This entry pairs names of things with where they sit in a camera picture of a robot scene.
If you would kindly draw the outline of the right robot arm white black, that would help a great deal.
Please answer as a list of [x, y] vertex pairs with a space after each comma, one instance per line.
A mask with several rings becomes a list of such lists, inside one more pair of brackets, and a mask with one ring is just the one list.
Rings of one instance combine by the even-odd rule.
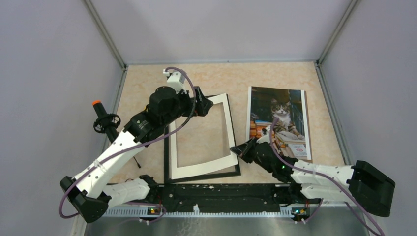
[[366, 212], [389, 217], [395, 182], [366, 161], [354, 165], [326, 166], [276, 155], [268, 141], [257, 138], [230, 148], [246, 163], [256, 163], [282, 183], [290, 184], [289, 198], [358, 203]]

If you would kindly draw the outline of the white photo mat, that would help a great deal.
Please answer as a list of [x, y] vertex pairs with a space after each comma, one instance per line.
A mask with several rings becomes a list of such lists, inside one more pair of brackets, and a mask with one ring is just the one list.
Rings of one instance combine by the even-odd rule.
[[164, 182], [240, 176], [229, 97], [210, 96], [211, 113], [191, 120], [164, 141]]

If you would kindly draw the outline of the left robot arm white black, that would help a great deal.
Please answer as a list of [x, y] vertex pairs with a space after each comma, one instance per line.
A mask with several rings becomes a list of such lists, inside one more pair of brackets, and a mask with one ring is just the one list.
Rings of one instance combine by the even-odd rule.
[[59, 205], [60, 217], [68, 218], [62, 212], [65, 200], [87, 223], [98, 220], [106, 210], [132, 200], [154, 202], [158, 195], [157, 183], [148, 175], [120, 184], [109, 185], [108, 182], [136, 154], [167, 138], [165, 128], [176, 119], [185, 117], [190, 120], [208, 114], [213, 102], [202, 94], [199, 87], [194, 87], [193, 93], [191, 98], [184, 89], [157, 88], [149, 97], [146, 108], [130, 119], [92, 164], [76, 176], [65, 176], [60, 181], [64, 191]]

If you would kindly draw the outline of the cat photo print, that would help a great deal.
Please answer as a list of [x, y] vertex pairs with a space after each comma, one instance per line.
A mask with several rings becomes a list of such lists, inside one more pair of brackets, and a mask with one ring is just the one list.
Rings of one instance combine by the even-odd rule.
[[246, 139], [261, 138], [277, 119], [272, 133], [278, 151], [312, 161], [306, 92], [299, 89], [248, 88]]

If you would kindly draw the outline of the black picture frame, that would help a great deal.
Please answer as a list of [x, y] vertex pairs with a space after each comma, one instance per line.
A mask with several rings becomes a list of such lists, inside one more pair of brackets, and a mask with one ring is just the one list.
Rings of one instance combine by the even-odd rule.
[[209, 99], [214, 105], [222, 105], [225, 115], [225, 128], [227, 134], [227, 155], [216, 160], [178, 167], [177, 138], [173, 134], [164, 141], [164, 183], [180, 183], [201, 181], [225, 177], [237, 177], [241, 175], [238, 157], [229, 148], [236, 145], [230, 102], [228, 94], [212, 95]]

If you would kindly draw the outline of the brown frame backing board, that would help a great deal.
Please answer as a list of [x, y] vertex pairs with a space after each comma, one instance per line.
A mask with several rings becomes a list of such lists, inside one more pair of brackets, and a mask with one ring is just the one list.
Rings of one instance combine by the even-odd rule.
[[312, 152], [312, 141], [311, 141], [311, 129], [308, 113], [308, 100], [306, 91], [303, 92], [303, 115], [304, 115], [304, 124], [305, 124], [305, 135], [307, 137], [306, 145], [309, 149], [310, 162], [313, 162], [313, 152]]

